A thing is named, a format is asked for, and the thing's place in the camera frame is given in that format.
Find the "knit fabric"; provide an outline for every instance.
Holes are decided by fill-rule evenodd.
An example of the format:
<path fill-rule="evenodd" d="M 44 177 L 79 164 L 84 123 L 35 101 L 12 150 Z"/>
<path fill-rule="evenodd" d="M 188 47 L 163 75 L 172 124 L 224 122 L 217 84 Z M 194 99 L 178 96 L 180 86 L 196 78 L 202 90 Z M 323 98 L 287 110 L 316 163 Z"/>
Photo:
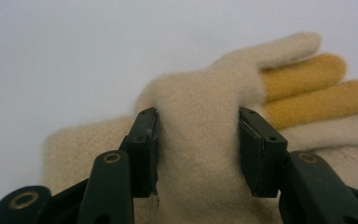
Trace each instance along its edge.
<path fill-rule="evenodd" d="M 332 102 L 347 99 L 341 97 L 343 91 L 336 97 L 326 95 L 331 88 L 347 85 L 336 85 L 345 72 L 345 63 L 332 55 L 303 61 L 316 52 L 320 42 L 316 34 L 292 35 L 234 51 L 199 71 L 152 80 L 140 95 L 135 114 L 151 106 L 159 112 L 158 199 L 135 200 L 136 223 L 281 223 L 277 200 L 252 198 L 241 174 L 238 109 L 255 109 L 277 127 L 287 127 L 282 133 L 289 139 L 290 150 L 358 146 L 358 134 L 352 137 L 350 133 L 351 125 L 358 124 L 358 116 L 341 118 L 358 114 L 358 102 L 352 101 L 356 104 L 351 107 L 355 108 L 336 103 L 331 109 L 328 105 Z M 299 80 L 294 76 L 298 69 L 304 71 L 300 73 L 301 88 L 295 83 L 287 84 L 287 80 Z M 288 74 L 288 79 L 271 81 L 274 74 Z M 313 83 L 310 86 L 306 81 L 309 77 Z M 286 90 L 275 93 L 280 86 Z M 349 96 L 358 94 L 356 88 L 347 91 Z M 297 100 L 290 109 L 270 106 L 293 99 Z M 318 102 L 324 104 L 319 109 L 325 112 L 315 116 L 301 109 L 312 109 L 310 105 Z M 286 116 L 284 112 L 297 116 L 277 122 L 280 116 L 275 113 Z M 131 120 L 117 119 L 52 135 L 47 143 L 47 186 L 60 190 L 87 177 L 95 156 L 117 148 Z M 336 126 L 328 129 L 331 122 Z M 333 127 L 347 131 L 340 133 Z M 322 150 L 321 154 L 344 175 L 345 181 L 358 187 L 358 149 L 347 148 L 329 149 L 328 153 Z M 356 169 L 345 175 L 345 167 L 352 166 Z"/>

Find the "white surface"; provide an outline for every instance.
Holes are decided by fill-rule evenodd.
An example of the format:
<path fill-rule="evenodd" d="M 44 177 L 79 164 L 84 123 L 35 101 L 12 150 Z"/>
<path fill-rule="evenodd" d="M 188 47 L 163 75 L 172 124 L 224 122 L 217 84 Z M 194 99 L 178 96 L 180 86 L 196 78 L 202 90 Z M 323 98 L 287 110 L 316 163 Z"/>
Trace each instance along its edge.
<path fill-rule="evenodd" d="M 130 114 L 152 77 L 299 31 L 358 77 L 358 1 L 0 1 L 0 199 L 60 128 Z"/>

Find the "fabric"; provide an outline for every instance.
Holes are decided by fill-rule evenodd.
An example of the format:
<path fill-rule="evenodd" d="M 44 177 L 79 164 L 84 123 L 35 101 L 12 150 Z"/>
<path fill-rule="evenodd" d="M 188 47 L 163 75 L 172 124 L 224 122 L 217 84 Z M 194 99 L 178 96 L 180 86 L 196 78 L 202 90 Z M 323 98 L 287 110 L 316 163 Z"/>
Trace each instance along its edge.
<path fill-rule="evenodd" d="M 358 127 L 358 81 L 338 83 L 346 65 L 337 56 L 309 59 L 320 43 L 313 33 L 292 35 L 234 51 L 198 71 L 152 80 L 135 115 L 151 106 L 159 112 L 158 197 L 135 200 L 136 223 L 280 223 L 277 201 L 252 198 L 241 174 L 240 106 L 284 128 L 290 150 L 339 147 L 319 150 L 358 187 L 358 148 L 349 147 L 358 147 L 358 134 L 350 132 L 353 123 Z M 310 113 L 315 106 L 318 111 Z M 117 148 L 131 120 L 53 134 L 46 148 L 47 186 L 62 190 L 86 178 L 95 156 Z M 351 166 L 356 169 L 345 170 Z"/>

